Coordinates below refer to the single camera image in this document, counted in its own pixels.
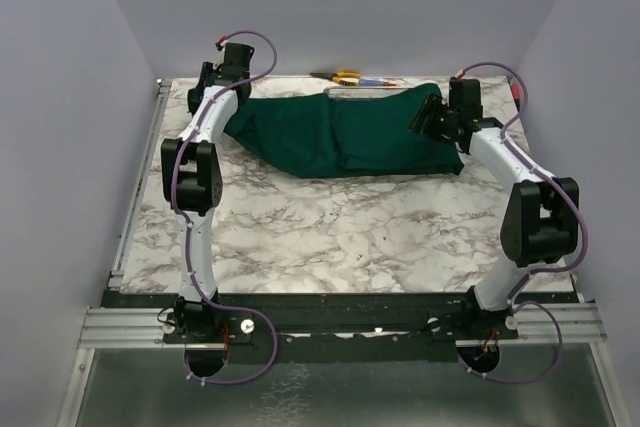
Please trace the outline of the dark green surgical cloth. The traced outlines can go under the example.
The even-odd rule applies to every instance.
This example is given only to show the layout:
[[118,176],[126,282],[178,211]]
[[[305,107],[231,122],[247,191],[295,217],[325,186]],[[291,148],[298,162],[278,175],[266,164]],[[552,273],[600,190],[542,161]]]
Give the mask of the dark green surgical cloth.
[[439,92],[426,83],[377,99],[250,99],[224,132],[298,178],[458,175],[464,164],[454,147],[409,131],[423,101]]

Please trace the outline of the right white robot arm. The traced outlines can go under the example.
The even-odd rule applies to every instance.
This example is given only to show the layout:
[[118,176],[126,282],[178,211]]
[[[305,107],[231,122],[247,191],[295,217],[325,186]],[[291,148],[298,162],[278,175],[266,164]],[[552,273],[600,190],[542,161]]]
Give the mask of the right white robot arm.
[[500,228],[502,254],[487,276],[468,294],[469,307],[459,314],[461,330],[481,338],[496,323],[493,312],[505,312],[532,277],[564,273],[557,262],[578,246],[579,186],[570,177],[554,177],[541,168],[508,135],[494,117],[484,115],[480,82],[453,77],[449,96],[431,94],[409,130],[432,141],[458,147],[481,163],[509,194]]

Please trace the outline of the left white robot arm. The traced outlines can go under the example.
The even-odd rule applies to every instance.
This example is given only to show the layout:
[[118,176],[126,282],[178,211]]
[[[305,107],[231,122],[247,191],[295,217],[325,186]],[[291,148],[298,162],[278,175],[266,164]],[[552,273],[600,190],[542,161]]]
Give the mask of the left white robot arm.
[[223,181],[216,151],[226,124],[246,102],[254,48],[227,43],[214,63],[202,64],[198,82],[187,92],[187,127],[175,138],[162,141],[163,194],[175,212],[182,255],[179,301],[209,305],[218,286],[212,260],[212,220]]

